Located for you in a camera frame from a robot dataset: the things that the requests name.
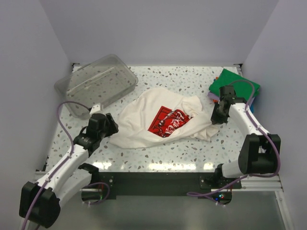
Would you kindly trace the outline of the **white t shirt red print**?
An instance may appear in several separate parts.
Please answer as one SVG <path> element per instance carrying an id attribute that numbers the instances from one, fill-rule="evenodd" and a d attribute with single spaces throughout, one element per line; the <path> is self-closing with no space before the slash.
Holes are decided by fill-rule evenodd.
<path id="1" fill-rule="evenodd" d="M 198 96 L 150 89 L 128 104 L 118 117 L 110 143 L 122 149 L 157 146 L 186 138 L 210 141 L 218 133 Z"/>

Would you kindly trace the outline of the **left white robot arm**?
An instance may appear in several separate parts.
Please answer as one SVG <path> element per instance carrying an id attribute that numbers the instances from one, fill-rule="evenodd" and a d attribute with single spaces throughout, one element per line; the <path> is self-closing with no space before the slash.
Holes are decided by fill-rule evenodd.
<path id="1" fill-rule="evenodd" d="M 64 204 L 83 188 L 102 185 L 107 198 L 110 186 L 102 182 L 99 169 L 86 160 L 98 149 L 103 138 L 118 133 L 112 115 L 92 114 L 88 125 L 73 139 L 72 146 L 63 158 L 36 182 L 27 182 L 21 191 L 19 216 L 24 218 L 22 229 L 28 221 L 44 228 L 57 220 Z"/>

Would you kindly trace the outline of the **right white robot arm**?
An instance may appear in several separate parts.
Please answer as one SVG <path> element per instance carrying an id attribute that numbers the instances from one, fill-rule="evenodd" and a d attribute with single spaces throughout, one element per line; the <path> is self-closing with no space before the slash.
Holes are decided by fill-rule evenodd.
<path id="1" fill-rule="evenodd" d="M 237 97 L 232 85 L 220 88 L 220 100 L 215 103 L 211 122 L 226 124 L 231 118 L 245 137 L 238 159 L 219 164 L 211 180 L 219 188 L 225 188 L 231 179 L 247 176 L 274 177 L 281 167 L 281 139 L 263 128 L 252 114 L 245 98 Z"/>

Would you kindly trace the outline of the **orange folded t shirt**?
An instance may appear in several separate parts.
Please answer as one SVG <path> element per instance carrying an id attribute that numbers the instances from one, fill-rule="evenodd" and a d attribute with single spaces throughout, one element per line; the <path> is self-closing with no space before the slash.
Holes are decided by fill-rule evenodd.
<path id="1" fill-rule="evenodd" d="M 213 102 L 216 103 L 219 101 L 219 96 L 217 94 L 213 94 Z"/>

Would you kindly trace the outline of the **green folded t shirt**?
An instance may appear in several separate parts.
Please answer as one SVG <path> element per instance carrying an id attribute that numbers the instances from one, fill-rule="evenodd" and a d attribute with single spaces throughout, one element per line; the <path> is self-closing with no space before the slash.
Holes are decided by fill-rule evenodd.
<path id="1" fill-rule="evenodd" d="M 220 96 L 220 88 L 226 85 L 231 84 L 232 82 L 238 81 L 238 80 L 246 80 L 243 77 L 239 76 L 238 74 L 235 74 L 227 69 L 223 69 L 219 77 L 213 81 L 213 83 L 209 86 L 209 91 L 214 93 L 217 96 Z M 257 97 L 259 95 L 260 85 L 246 80 L 253 84 L 255 88 L 255 92 L 253 97 Z M 236 82 L 232 84 L 232 86 L 235 89 L 236 95 L 238 97 L 244 97 L 245 100 L 248 100 L 252 93 L 252 87 L 250 84 L 246 82 Z"/>

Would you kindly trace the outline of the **blue folded t shirt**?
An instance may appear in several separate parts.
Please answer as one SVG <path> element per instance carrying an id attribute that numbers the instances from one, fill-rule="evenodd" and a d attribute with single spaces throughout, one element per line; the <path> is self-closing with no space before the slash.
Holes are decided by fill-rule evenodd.
<path id="1" fill-rule="evenodd" d="M 251 112 L 254 113 L 254 105 L 253 105 L 253 102 L 251 102 L 251 103 L 249 104 L 249 108 L 250 108 Z"/>

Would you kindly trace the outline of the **clear plastic bin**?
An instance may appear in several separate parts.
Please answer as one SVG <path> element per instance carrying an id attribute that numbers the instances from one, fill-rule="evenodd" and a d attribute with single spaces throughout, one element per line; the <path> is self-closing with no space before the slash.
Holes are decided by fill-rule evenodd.
<path id="1" fill-rule="evenodd" d="M 54 88 L 62 101 L 74 101 L 88 108 L 111 105 L 135 89 L 136 75 L 116 55 L 107 55 L 58 80 Z"/>

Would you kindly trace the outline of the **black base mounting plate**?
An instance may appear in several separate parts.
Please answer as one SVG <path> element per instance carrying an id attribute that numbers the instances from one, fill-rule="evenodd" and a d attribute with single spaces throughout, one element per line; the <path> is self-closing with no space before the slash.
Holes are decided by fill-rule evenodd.
<path id="1" fill-rule="evenodd" d="M 83 188 L 83 201 L 95 203 L 117 196 L 185 196 L 188 192 L 206 194 L 234 181 L 213 180 L 212 172 L 100 172 Z"/>

